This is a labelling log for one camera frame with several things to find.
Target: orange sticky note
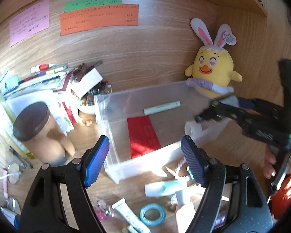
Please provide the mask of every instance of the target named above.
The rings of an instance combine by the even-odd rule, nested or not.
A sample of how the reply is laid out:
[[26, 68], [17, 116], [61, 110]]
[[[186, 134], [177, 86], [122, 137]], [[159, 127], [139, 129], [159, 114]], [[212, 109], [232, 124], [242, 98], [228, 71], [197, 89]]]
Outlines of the orange sticky note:
[[60, 15], [61, 35], [96, 27], [138, 25], [138, 4], [101, 5], [69, 11]]

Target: plush toy eye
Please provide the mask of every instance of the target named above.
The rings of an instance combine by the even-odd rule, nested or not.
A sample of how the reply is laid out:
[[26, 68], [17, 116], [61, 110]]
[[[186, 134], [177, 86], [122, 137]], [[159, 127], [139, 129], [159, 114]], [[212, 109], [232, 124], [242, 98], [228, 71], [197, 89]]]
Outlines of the plush toy eye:
[[214, 66], [216, 64], [217, 60], [216, 58], [211, 58], [210, 59], [210, 66]]
[[200, 63], [200, 64], [202, 64], [202, 63], [203, 63], [203, 61], [204, 61], [204, 58], [203, 58], [203, 56], [200, 56], [200, 58], [199, 58], [199, 63]]

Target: human hand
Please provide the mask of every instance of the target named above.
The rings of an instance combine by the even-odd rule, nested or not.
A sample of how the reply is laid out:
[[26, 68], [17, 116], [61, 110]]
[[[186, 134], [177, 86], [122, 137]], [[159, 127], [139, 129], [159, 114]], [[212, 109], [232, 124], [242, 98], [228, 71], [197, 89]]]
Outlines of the human hand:
[[[273, 167], [275, 163], [276, 163], [276, 157], [271, 153], [269, 146], [267, 146], [265, 150], [264, 168], [263, 168], [263, 174], [267, 179], [270, 179], [271, 177], [275, 176], [276, 171]], [[288, 169], [287, 174], [291, 174], [291, 159], [289, 160], [289, 169]]]

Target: pink sticky note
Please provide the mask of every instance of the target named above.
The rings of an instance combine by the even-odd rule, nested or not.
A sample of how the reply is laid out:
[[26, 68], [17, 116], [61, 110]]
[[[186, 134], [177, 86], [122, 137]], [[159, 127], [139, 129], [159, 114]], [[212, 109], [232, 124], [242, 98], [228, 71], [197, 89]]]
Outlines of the pink sticky note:
[[10, 20], [10, 46], [50, 27], [50, 1], [44, 0]]

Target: blue gripper pad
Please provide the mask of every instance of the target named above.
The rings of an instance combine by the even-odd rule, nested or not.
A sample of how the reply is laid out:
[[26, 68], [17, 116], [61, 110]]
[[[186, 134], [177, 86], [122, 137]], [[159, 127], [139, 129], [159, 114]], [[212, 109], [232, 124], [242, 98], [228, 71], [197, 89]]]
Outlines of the blue gripper pad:
[[190, 167], [195, 182], [202, 187], [208, 186], [209, 157], [203, 149], [198, 148], [189, 135], [181, 139], [181, 150]]
[[92, 149], [88, 149], [83, 159], [82, 157], [82, 173], [84, 179], [84, 185], [86, 188], [90, 187], [94, 182], [96, 182], [102, 165], [106, 159], [109, 152], [109, 139], [106, 136], [100, 136], [97, 143]]

